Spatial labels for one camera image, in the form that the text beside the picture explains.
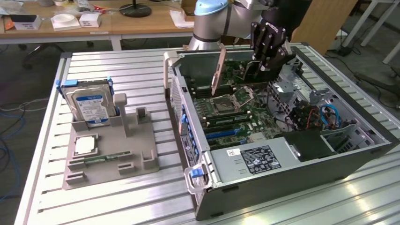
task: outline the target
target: hard drive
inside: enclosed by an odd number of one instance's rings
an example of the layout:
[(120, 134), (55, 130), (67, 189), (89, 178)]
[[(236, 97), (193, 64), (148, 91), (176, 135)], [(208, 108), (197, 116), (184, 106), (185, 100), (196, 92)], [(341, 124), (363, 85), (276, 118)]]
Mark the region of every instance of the hard drive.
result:
[(109, 117), (117, 115), (112, 101), (112, 80), (97, 81), (67, 80), (59, 85), (73, 120), (85, 121), (89, 128), (109, 124)]

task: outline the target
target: wooden desk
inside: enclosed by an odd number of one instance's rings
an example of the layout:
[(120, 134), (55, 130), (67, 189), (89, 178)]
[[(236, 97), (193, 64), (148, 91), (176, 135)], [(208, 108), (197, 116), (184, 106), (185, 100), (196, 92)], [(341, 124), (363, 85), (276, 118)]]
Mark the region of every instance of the wooden desk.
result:
[[(131, 1), (107, 0), (91, 1), (91, 3), (104, 8), (119, 8)], [(103, 14), (101, 26), (99, 28), (80, 28), (65, 31), (53, 31), (51, 18), (56, 11), (64, 7), (41, 7), (36, 2), (25, 2), (24, 9), (33, 15), (44, 18), (39, 30), (7, 30), (0, 33), (0, 44), (27, 44), (69, 41), (109, 40), (115, 51), (120, 51), (120, 40), (127, 38), (164, 38), (164, 37), (188, 37), (192, 36), (192, 29), (179, 29), (175, 27), (169, 10), (176, 10), (164, 4), (180, 7), (177, 3), (152, 3), (140, 0), (152, 8), (152, 14), (144, 18), (131, 18), (123, 16), (119, 11)], [(9, 20), (7, 16), (0, 26)]]

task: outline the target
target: white table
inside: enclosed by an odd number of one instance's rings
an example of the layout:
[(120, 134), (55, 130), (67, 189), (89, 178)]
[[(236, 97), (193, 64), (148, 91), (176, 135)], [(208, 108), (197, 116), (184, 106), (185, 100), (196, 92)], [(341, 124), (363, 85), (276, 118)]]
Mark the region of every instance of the white table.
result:
[[(380, 17), (380, 20), (376, 22), (372, 30), (369, 31), (367, 37), (364, 38), (364, 41), (361, 42), (361, 46), (364, 47), (371, 38), (373, 37), (373, 35), (376, 34), (376, 31), (379, 30), (380, 26), (383, 25), (383, 23), (385, 22), (385, 20), (388, 19), (391, 13), (393, 12), (395, 8), (397, 7), (399, 3), (400, 3), (400, 0), (372, 0), (372, 3), (369, 4), (361, 18), (359, 19), (348, 37), (345, 38), (344, 40), (344, 43), (343, 43), (343, 46), (347, 47), (356, 35), (356, 33), (359, 32), (360, 28), (361, 28), (361, 25), (364, 24), (371, 12), (373, 11), (377, 3), (391, 3), (392, 5), (389, 6), (388, 10), (385, 11), (385, 13), (381, 15)], [(384, 63), (388, 64), (389, 61), (392, 60), (392, 58), (395, 57), (396, 53), (399, 52), (400, 50), (400, 42), (399, 44), (396, 45), (396, 47), (393, 48), (393, 50), (391, 51), (391, 53), (388, 54), (387, 58), (384, 59)]]
[[(400, 138), (400, 122), (308, 46), (293, 44), (343, 90)], [(381, 224), (400, 222), (400, 149), (365, 164), (349, 177), (205, 221), (195, 220), (163, 92), (163, 54), (175, 49), (83, 52), (60, 60), (56, 79), (111, 76), (128, 96), (127, 112), (147, 106), (156, 136), (160, 171), (61, 190), (72, 114), (56, 88), (49, 97), (20, 201), (16, 225), (264, 225)], [(316, 89), (325, 84), (305, 65)]]

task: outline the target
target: motherboard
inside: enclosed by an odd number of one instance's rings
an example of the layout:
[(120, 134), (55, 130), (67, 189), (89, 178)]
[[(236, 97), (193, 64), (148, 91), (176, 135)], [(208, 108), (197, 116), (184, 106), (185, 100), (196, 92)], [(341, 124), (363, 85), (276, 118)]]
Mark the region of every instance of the motherboard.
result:
[(264, 104), (267, 82), (251, 82), (253, 61), (225, 61), (223, 83), (209, 88), (192, 82), (192, 99), (211, 150), (272, 139), (281, 133)]

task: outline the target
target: gray object on desk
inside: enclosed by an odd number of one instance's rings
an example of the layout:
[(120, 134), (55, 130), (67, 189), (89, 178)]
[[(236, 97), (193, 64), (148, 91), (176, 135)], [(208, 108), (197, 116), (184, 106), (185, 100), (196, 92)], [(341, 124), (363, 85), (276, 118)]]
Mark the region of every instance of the gray object on desk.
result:
[(55, 2), (52, 0), (37, 0), (37, 2), (39, 2), (39, 5), (44, 6), (44, 7), (52, 6), (55, 4)]
[[(120, 115), (109, 126), (88, 128), (85, 121), (72, 123), (63, 189), (69, 190), (159, 171), (151, 114), (145, 107), (125, 113), (127, 95), (115, 94)], [(77, 139), (93, 138), (93, 149), (80, 154)]]

